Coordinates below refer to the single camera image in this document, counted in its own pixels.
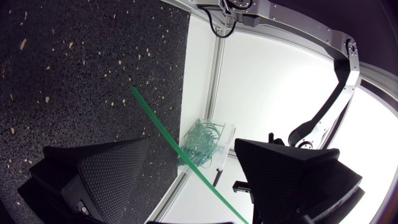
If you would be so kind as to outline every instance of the cable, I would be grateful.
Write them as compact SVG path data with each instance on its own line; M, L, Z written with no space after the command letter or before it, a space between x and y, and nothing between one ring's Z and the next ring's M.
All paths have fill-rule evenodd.
M227 38L227 37L229 37L232 34L232 32L234 32L236 21L234 22L234 25L232 26L231 31L227 35L222 36L222 35L217 34L217 32L214 30L214 27L213 27L213 21L211 19L210 12L207 9L203 8L203 7L199 7L199 9L203 10L207 14L207 16L209 17L211 31L213 31L214 35L216 35L217 37L219 37L219 38Z
M213 162L213 154L219 149L218 141L223 134L225 125L212 123L210 120L196 120L195 124L184 136L181 150L195 165L195 167L209 168ZM208 167L203 167L210 160ZM178 166L186 163L179 158Z

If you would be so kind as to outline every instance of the metal frame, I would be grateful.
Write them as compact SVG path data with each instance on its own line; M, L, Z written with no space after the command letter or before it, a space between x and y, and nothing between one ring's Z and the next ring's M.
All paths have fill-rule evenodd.
M216 31L219 33L219 35L224 35L225 32L225 30L221 28L216 28ZM211 68L210 85L206 103L205 119L213 119L213 112L218 91L218 83L220 81L221 64L223 63L224 45L225 40L216 37L213 66Z
M329 99L312 120L292 131L289 145L319 149L327 140L325 136L351 99L359 76L358 50L355 40L349 35L332 30L318 21L267 0L252 0L250 4L232 0L196 0L199 8L221 12L227 26L232 21L247 27L272 26L319 45L334 60L338 84Z

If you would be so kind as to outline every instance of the green rod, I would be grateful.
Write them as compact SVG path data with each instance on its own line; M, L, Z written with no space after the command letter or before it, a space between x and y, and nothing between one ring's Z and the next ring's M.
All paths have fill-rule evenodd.
M155 114L149 108L148 104L145 102L141 94L137 91L133 86L131 87L131 93L134 95L138 103L141 105L142 109L144 109L145 113L155 124L156 128L162 133L163 137L169 142L169 144L174 148L174 150L180 155L180 157L184 160L184 162L191 168L194 173L205 183L205 185L240 219L243 223L249 224L238 211L235 210L234 207L213 187L213 185L206 179L205 176L195 167L195 165L191 162L191 160L185 155L185 153L180 149L178 144L174 141L171 135L166 131L163 124L156 118Z

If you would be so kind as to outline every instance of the black speckled surface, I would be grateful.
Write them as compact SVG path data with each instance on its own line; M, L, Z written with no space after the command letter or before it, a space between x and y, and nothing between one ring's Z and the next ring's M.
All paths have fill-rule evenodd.
M152 147L121 221L143 223L176 177L177 155L129 87L137 87L178 140L188 13L145 0L8 0L0 8L4 206L16 223L39 222L17 188L44 146L145 135Z

